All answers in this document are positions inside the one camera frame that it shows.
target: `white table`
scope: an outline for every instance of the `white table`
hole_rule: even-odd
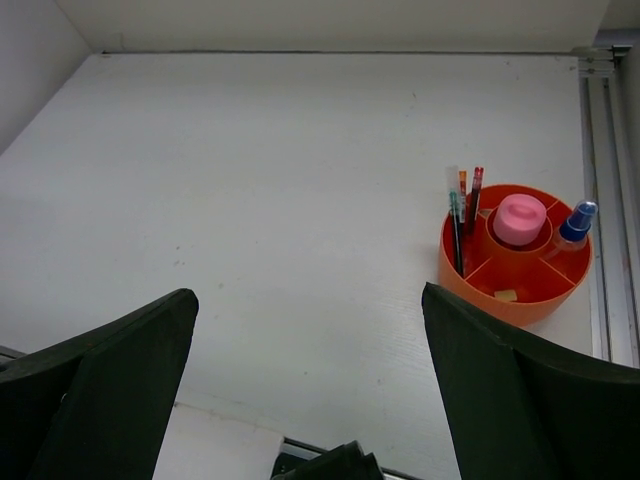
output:
[[[0,337],[34,351],[190,287],[180,401],[455,478],[420,309],[444,167],[581,199],[576,67],[91,57],[0,161]],[[589,353],[586,288],[532,331]]]

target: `pink container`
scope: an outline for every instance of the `pink container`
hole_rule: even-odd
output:
[[[522,247],[537,238],[546,219],[547,209],[540,200],[515,193],[500,202],[493,232],[504,243]]]

